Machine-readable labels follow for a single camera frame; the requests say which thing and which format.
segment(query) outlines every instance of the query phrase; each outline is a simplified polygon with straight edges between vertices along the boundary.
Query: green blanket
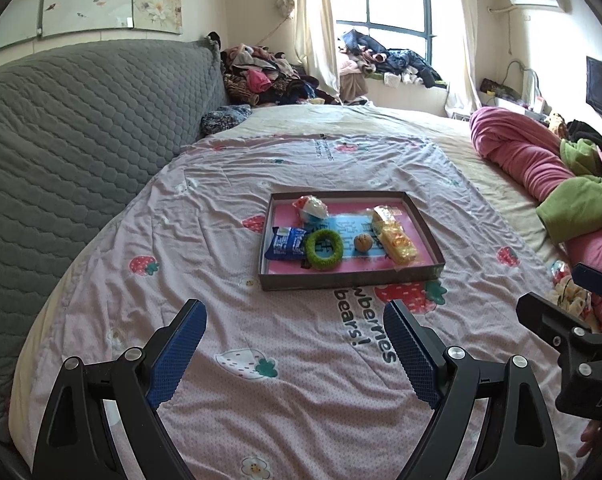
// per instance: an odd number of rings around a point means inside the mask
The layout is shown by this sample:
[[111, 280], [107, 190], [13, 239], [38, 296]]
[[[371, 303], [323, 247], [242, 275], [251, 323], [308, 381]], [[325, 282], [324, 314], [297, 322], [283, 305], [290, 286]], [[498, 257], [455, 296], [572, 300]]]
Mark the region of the green blanket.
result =
[[602, 229], [602, 178], [583, 175], [561, 182], [536, 214], [555, 244]]
[[576, 176], [602, 176], [602, 162], [596, 145], [587, 139], [561, 141], [561, 160]]

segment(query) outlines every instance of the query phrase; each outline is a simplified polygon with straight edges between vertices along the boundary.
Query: window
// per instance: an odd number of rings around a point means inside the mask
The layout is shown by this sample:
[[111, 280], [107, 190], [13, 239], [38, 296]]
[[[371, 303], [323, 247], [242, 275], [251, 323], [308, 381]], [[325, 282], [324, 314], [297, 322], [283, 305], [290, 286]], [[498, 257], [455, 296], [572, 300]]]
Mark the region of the window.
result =
[[337, 37], [356, 28], [386, 48], [409, 48], [431, 62], [430, 0], [332, 0], [332, 13]]

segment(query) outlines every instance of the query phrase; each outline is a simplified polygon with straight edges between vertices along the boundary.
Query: cream mattress cover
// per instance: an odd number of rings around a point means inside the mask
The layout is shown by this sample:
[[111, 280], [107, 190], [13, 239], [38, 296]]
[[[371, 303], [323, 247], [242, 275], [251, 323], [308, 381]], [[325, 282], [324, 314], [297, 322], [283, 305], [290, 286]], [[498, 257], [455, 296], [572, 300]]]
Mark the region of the cream mattress cover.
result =
[[[537, 206], [525, 190], [505, 175], [497, 166], [475, 152], [470, 141], [469, 124], [463, 121], [437, 117], [423, 112], [394, 110], [378, 107], [339, 107], [316, 105], [288, 105], [257, 108], [247, 121], [236, 128], [217, 134], [219, 139], [271, 136], [273, 134], [366, 134], [374, 132], [407, 132], [430, 138], [448, 158], [477, 187], [479, 192], [499, 211], [527, 244], [546, 263], [566, 257], [550, 241], [545, 228], [535, 213]], [[113, 218], [117, 223], [125, 213]], [[34, 360], [41, 342], [52, 323], [64, 289], [78, 274], [86, 257], [92, 253], [100, 235], [97, 235], [76, 257], [41, 309], [24, 347], [19, 355], [9, 411], [9, 429], [17, 448], [27, 431], [28, 402], [32, 384]]]

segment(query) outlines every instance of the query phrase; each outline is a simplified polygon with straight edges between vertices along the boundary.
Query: gray quilted headboard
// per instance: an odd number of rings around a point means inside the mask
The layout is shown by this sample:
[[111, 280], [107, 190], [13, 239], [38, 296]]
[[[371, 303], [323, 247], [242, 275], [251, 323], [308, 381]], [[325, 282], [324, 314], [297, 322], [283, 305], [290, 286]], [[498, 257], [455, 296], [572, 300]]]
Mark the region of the gray quilted headboard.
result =
[[0, 449], [16, 359], [47, 296], [225, 101], [207, 40], [84, 43], [0, 67]]

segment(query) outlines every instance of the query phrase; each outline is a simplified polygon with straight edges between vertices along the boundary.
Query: bed sheet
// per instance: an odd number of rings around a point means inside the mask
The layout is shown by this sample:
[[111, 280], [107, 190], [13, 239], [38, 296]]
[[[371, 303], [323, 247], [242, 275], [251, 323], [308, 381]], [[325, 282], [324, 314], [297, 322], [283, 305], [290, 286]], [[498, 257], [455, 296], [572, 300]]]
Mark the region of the bed sheet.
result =
[[[334, 137], [339, 133], [384, 136], [414, 134], [430, 137], [446, 152], [450, 160], [463, 171], [484, 197], [510, 221], [514, 230], [541, 256], [544, 262], [550, 262], [561, 256], [547, 240], [545, 230], [534, 213], [534, 203], [516, 184], [508, 181], [496, 168], [476, 155], [469, 140], [468, 126], [461, 121], [446, 120], [418, 112], [372, 107], [264, 108], [255, 110], [253, 116], [238, 128], [217, 134], [214, 141], [222, 142], [224, 139], [232, 141], [239, 137], [272, 135], [286, 137], [329, 135]], [[76, 286], [77, 280], [85, 272], [87, 262], [100, 237], [116, 227], [122, 217], [123, 214], [114, 219], [109, 224], [110, 227], [105, 228], [102, 234], [94, 240], [94, 243], [91, 243], [68, 269], [28, 336], [15, 375], [10, 411], [12, 437], [26, 457], [28, 452], [21, 443], [24, 442], [28, 428], [33, 361], [39, 353], [41, 342], [45, 340], [50, 330], [51, 322], [56, 317], [57, 306], [66, 291]], [[116, 344], [110, 341], [112, 350], [115, 349], [115, 346]]]

